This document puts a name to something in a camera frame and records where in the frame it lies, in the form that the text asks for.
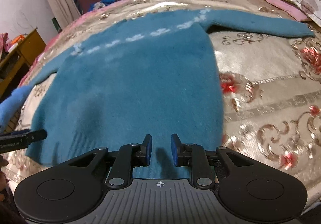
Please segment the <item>teal knitted sweater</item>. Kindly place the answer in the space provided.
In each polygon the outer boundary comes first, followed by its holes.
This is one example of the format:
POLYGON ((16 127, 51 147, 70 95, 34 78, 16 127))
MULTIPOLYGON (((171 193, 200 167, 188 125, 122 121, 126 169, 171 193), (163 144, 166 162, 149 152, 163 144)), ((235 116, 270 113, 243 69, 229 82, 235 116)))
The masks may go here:
POLYGON ((116 151, 152 136, 148 167, 137 178, 187 178, 175 167, 173 133, 207 150, 222 138, 223 104, 210 27, 285 38, 311 36, 307 25, 235 10, 176 10, 120 21, 75 44, 35 77, 55 78, 37 107, 32 130, 47 138, 28 147, 53 166, 98 147, 116 151))

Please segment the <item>wooden side table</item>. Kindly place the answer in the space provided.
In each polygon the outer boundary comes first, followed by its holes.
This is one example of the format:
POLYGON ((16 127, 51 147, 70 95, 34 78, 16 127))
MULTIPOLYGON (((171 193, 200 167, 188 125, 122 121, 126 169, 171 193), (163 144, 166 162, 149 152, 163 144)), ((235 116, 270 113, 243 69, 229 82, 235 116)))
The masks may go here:
POLYGON ((46 44, 35 28, 1 61, 1 102, 18 87, 46 44))

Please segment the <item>floral beige bedspread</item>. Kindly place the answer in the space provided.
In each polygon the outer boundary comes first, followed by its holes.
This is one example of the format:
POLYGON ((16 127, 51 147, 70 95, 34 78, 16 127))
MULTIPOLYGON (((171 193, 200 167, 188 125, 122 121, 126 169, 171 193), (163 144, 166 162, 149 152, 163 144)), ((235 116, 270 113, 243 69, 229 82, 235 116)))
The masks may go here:
MULTIPOLYGON (((266 0, 121 0, 69 25, 32 66, 28 84, 53 58, 122 20, 179 9, 235 9, 290 18, 266 0)), ((209 34, 224 88, 218 143, 289 173, 305 184, 307 205, 320 203, 320 28, 312 38, 209 34)))

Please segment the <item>blue crumpled cloth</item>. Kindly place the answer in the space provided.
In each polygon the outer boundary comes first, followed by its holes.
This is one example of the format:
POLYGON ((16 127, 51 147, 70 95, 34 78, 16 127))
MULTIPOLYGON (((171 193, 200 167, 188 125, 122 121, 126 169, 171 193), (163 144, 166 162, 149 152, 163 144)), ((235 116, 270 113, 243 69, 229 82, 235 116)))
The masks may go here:
POLYGON ((110 4, 115 3, 117 0, 100 0, 99 2, 90 5, 89 11, 104 8, 110 4))

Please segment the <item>pink bed sheet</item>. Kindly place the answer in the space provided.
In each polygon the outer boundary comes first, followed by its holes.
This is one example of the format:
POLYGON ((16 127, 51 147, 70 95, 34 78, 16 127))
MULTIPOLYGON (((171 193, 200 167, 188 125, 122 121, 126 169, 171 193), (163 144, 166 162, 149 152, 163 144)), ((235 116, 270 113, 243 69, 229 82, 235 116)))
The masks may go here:
POLYGON ((76 42, 81 42, 102 28, 107 28, 124 18, 142 16, 147 12, 174 9, 233 9, 264 16, 288 18, 299 22, 309 18, 297 7, 282 0, 119 0, 107 7, 93 10, 69 24, 38 55, 29 72, 20 81, 26 85, 41 67, 76 42))

